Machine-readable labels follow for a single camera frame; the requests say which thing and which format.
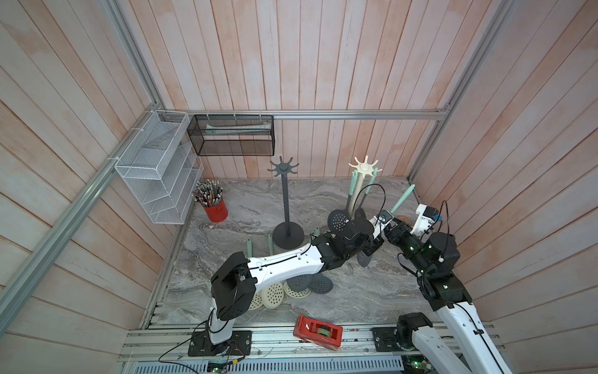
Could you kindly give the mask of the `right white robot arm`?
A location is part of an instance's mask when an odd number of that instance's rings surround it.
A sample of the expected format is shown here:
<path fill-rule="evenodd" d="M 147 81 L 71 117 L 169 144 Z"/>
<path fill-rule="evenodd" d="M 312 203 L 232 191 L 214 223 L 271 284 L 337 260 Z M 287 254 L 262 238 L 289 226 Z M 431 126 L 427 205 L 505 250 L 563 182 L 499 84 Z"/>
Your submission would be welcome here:
<path fill-rule="evenodd" d="M 512 372 L 484 328 L 473 299 L 453 272 L 460 257 L 455 237 L 435 232 L 422 242 L 412 227 L 396 218 L 384 234 L 415 267 L 412 274 L 422 295 L 452 334 L 464 359 L 448 347 L 434 324 L 421 313 L 400 316 L 398 345 L 418 350 L 438 373 Z"/>

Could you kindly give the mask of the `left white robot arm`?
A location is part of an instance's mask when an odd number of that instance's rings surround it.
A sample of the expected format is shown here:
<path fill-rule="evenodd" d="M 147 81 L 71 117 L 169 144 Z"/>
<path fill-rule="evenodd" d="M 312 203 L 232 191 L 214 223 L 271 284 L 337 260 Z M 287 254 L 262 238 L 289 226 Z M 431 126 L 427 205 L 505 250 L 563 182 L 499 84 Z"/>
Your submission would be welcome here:
<path fill-rule="evenodd" d="M 351 221 L 339 234 L 322 234 L 298 249 L 270 257 L 233 253 L 210 280 L 213 307 L 206 330 L 211 344 L 231 339 L 235 320 L 249 310 L 255 293 L 293 277 L 334 270 L 362 249 L 378 249 L 391 220 L 383 213 Z"/>

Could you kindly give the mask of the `grey skimmer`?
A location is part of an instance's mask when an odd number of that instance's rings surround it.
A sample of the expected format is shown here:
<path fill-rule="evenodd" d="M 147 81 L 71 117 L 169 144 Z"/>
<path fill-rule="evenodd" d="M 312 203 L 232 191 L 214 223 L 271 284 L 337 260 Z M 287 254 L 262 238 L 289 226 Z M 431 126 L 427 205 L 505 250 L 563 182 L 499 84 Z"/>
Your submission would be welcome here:
<path fill-rule="evenodd" d="M 391 214 L 394 214 L 398 208 L 404 203 L 404 201 L 409 197 L 409 195 L 414 191 L 416 185 L 410 185 L 410 187 L 403 193 L 403 196 L 397 201 L 395 206 L 389 211 Z M 361 251 L 358 253 L 358 263 L 362 267 L 366 267 L 372 261 L 372 257 L 367 255 L 365 252 Z"/>
<path fill-rule="evenodd" d="M 350 214 L 348 212 L 349 206 L 352 200 L 352 196 L 354 194 L 355 185 L 357 184 L 358 180 L 358 171 L 355 170 L 351 176 L 350 188 L 349 193 L 347 196 L 347 203 L 344 209 L 342 210 L 333 210 L 327 219 L 327 224 L 330 232 L 333 234 L 339 234 L 342 232 L 346 224 L 350 221 Z"/>
<path fill-rule="evenodd" d="M 324 295 L 333 290 L 333 282 L 323 274 L 314 274 L 308 289 L 313 293 Z"/>
<path fill-rule="evenodd" d="M 368 196 L 368 194 L 369 194 L 369 191 L 370 191 L 370 190 L 371 190 L 371 188 L 372 188 L 372 185 L 373 185 L 373 184 L 374 184 L 374 182 L 375 182 L 375 179 L 376 179 L 376 177 L 377 177 L 377 175 L 378 175 L 378 168 L 374 168 L 374 170 L 373 170 L 373 172 L 372 172 L 372 173 L 373 173 L 373 174 L 372 174 L 372 176 L 370 177 L 370 179 L 369 179 L 369 181 L 368 181 L 368 185 L 367 185 L 366 187 L 364 187 L 364 188 L 363 188 L 363 190 L 360 192 L 360 193 L 361 193 L 361 195 L 362 195 L 362 198 L 361 198 L 361 201 L 360 201 L 359 205 L 358 205 L 358 206 L 356 206 L 356 207 L 354 208 L 354 211 L 353 211 L 353 218 L 356 218 L 357 216 L 360 216 L 360 215 L 362 215 L 362 213 L 359 213 L 358 211 L 359 211 L 359 210 L 361 210 L 361 207 L 362 207 L 362 205 L 363 205 L 363 203 L 364 203 L 364 201 L 365 201 L 366 197 Z"/>

